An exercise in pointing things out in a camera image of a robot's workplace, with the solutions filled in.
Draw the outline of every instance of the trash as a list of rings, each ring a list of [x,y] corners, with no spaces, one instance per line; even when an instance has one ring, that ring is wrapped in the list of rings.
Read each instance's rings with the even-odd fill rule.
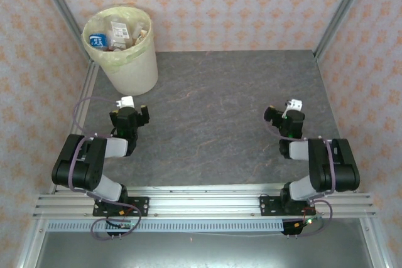
[[[106,51],[91,45],[90,35],[97,33],[106,35],[110,43]],[[82,31],[85,50],[102,67],[116,90],[124,95],[144,94],[155,86],[158,67],[153,38],[149,15],[130,6],[114,6],[98,12]]]
[[[98,50],[107,50],[106,31],[104,21],[100,17],[95,17],[93,22],[93,30],[89,35],[89,42],[91,46]]]
[[[96,33],[89,35],[89,41],[91,46],[100,50],[107,50],[106,35],[102,33]]]
[[[139,33],[138,38],[136,39],[134,45],[140,44],[140,42],[144,40],[147,33],[148,33],[147,31],[142,29],[141,32]]]
[[[104,18],[107,44],[110,50],[116,48],[126,50],[132,47],[133,39],[131,38],[129,24],[119,15],[112,14]]]

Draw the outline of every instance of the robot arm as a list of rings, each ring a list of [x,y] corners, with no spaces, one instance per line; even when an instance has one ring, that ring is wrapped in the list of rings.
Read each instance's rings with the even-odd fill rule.
[[[132,97],[123,97],[117,101],[118,110],[110,112],[114,126],[108,138],[94,137],[85,141],[79,150],[75,163],[72,183],[74,188],[91,191],[99,197],[95,201],[95,208],[99,213],[111,216],[118,213],[119,206],[102,202],[102,199],[128,203],[129,197],[124,185],[110,180],[102,174],[105,158],[130,156],[138,138],[138,127],[149,122],[149,113],[146,106],[141,107],[141,113],[134,108]],[[52,181],[56,185],[68,187],[68,174],[74,153],[82,135],[70,134],[60,152],[52,171]]]
[[[272,121],[272,125],[280,131],[280,153],[286,159],[307,160],[309,175],[291,183],[285,184],[279,199],[270,197],[260,198],[264,206],[273,213],[283,215],[300,215],[308,205],[307,200],[331,190],[332,178],[330,159],[325,143],[322,139],[302,138],[302,127],[305,115],[301,112],[302,102],[290,100],[286,102],[284,112],[273,106],[266,109],[264,119]],[[356,190],[359,187],[360,176],[357,170],[349,142],[346,139],[332,139],[329,141],[335,170],[335,190]],[[269,215],[271,210],[264,210]]]
[[[360,176],[349,142],[333,139],[330,142],[335,169],[336,191],[354,191],[359,187]],[[291,159],[308,160],[309,175],[290,184],[292,200],[307,200],[317,193],[331,189],[331,174],[327,148],[321,139],[290,143]]]

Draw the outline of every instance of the aluminum frame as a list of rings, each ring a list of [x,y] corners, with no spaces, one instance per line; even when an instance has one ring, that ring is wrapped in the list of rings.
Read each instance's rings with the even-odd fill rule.
[[[46,232],[87,232],[90,233],[96,219],[91,220],[49,220]],[[105,221],[97,222],[94,232],[127,232],[136,221],[124,221],[127,228],[121,229],[107,224]],[[249,219],[235,220],[155,220],[144,219],[136,228],[139,232],[185,232],[185,233],[212,233],[212,232],[275,232],[278,235],[284,230],[282,219],[265,218],[258,221]]]
[[[144,219],[262,219],[259,196],[279,196],[283,184],[161,186],[128,188],[129,196],[151,198],[148,216]],[[326,197],[334,209],[334,218],[364,218],[376,215],[370,194],[336,193]],[[34,218],[92,218],[94,201],[80,193],[58,187],[54,195],[40,195]],[[323,217],[329,215],[325,204],[317,204]],[[273,216],[297,218],[299,216]]]
[[[317,48],[314,51],[314,57],[316,61],[319,61],[322,55],[325,53],[325,50],[329,46],[332,38],[335,36],[335,33],[342,23],[342,20],[346,16],[349,11],[350,6],[352,5],[354,0],[341,0],[334,16],[332,17],[327,29],[325,30],[320,42],[318,43]]]
[[[248,220],[259,222],[267,219],[296,217],[262,217],[259,211],[259,196],[263,193],[279,195],[283,184],[266,185],[217,185],[217,186],[161,186],[128,188],[131,196],[151,197],[148,221],[166,220]],[[359,218],[367,249],[374,268],[393,268],[393,261],[386,249],[377,217],[377,208],[367,193],[335,193],[325,198],[334,209],[335,218]],[[58,187],[55,194],[40,195],[35,208],[35,229],[24,247],[23,260],[19,266],[35,267],[43,245],[49,220],[93,220],[94,201],[80,193]],[[317,210],[328,218],[326,205]]]
[[[81,94],[77,100],[92,95],[98,71],[98,64],[94,63],[92,60],[89,60],[84,85],[82,87]],[[81,103],[81,105],[78,107],[77,121],[79,122],[80,126],[84,125],[88,107],[89,101]],[[77,127],[72,123],[68,133],[80,134],[81,131],[79,131]],[[56,192],[56,189],[57,186],[52,184],[48,190],[49,194],[54,194]],[[28,234],[19,255],[19,260],[17,264],[18,268],[31,268],[36,266],[41,246],[45,238],[47,224],[47,219],[33,219],[32,221],[30,221]]]
[[[71,33],[73,34],[73,37],[75,38],[76,42],[78,43],[81,52],[84,54],[84,56],[89,59],[89,55],[86,52],[82,41],[81,41],[81,29],[78,26],[77,21],[74,18],[74,15],[72,14],[70,8],[68,7],[67,3],[65,0],[53,0],[55,2],[56,7],[60,11],[60,14],[62,15],[63,19],[67,23],[68,28],[70,29]]]

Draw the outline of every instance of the white connector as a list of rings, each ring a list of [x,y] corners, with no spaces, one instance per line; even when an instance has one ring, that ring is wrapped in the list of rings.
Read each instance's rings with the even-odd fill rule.
[[[123,107],[135,108],[133,97],[122,97],[121,100],[117,100],[116,103],[119,109]]]
[[[282,118],[284,119],[286,117],[286,113],[289,110],[296,110],[296,111],[302,111],[302,106],[303,106],[303,102],[301,100],[288,100],[286,101],[286,109],[285,112],[282,114]]]
[[[308,161],[308,141],[292,141],[289,143],[289,157],[294,160]]]
[[[290,183],[289,192],[292,200],[306,200],[317,194],[310,181],[310,175]]]

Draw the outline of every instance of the white bracket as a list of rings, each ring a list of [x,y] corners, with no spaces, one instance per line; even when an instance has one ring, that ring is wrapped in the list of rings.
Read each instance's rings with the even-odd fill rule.
[[[110,137],[107,139],[105,158],[125,157],[128,141],[123,138]]]
[[[303,106],[303,102],[301,100],[288,100],[286,101],[286,109],[285,112],[282,114],[282,118],[284,119],[286,117],[286,113],[289,110],[296,110],[296,111],[301,111]]]
[[[121,100],[117,100],[116,103],[117,103],[117,107],[118,107],[119,109],[120,109],[120,108],[123,108],[123,107],[132,107],[132,108],[135,108],[135,107],[134,107],[134,100],[133,100],[133,97],[122,97]]]

